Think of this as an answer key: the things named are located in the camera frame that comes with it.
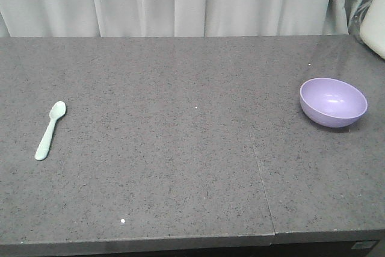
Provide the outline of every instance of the plastic bowl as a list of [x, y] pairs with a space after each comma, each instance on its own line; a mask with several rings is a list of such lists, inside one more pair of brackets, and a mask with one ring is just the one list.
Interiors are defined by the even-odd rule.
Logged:
[[329, 128], [348, 126], [368, 109], [364, 95], [338, 79], [310, 79], [301, 86], [300, 95], [305, 114], [314, 122]]

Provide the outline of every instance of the white curtain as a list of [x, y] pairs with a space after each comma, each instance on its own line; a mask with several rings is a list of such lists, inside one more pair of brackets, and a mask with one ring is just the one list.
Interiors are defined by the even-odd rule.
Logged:
[[346, 34], [362, 0], [0, 0], [0, 36]]

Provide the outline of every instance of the white container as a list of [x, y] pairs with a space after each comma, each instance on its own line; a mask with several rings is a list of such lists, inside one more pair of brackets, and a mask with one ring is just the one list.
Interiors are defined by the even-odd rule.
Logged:
[[385, 0], [373, 0], [361, 24], [360, 37], [385, 59]]

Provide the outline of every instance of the plastic spoon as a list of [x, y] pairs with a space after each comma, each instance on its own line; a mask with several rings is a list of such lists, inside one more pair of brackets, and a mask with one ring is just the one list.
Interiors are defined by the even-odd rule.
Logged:
[[35, 154], [35, 159], [41, 161], [45, 159], [48, 155], [49, 147], [51, 145], [52, 134], [54, 133], [55, 124], [58, 119], [63, 117], [66, 113], [66, 104], [62, 101], [59, 101], [54, 104], [49, 112], [49, 117], [51, 120], [49, 121], [48, 127], [42, 140], [40, 141], [39, 146], [37, 147], [37, 151]]

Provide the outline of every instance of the gray table front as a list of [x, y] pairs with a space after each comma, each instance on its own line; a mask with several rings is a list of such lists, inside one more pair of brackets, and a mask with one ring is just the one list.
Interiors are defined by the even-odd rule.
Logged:
[[[385, 65], [350, 36], [2, 39], [0, 71], [4, 254], [385, 236]], [[308, 120], [316, 76], [361, 89], [368, 113]]]

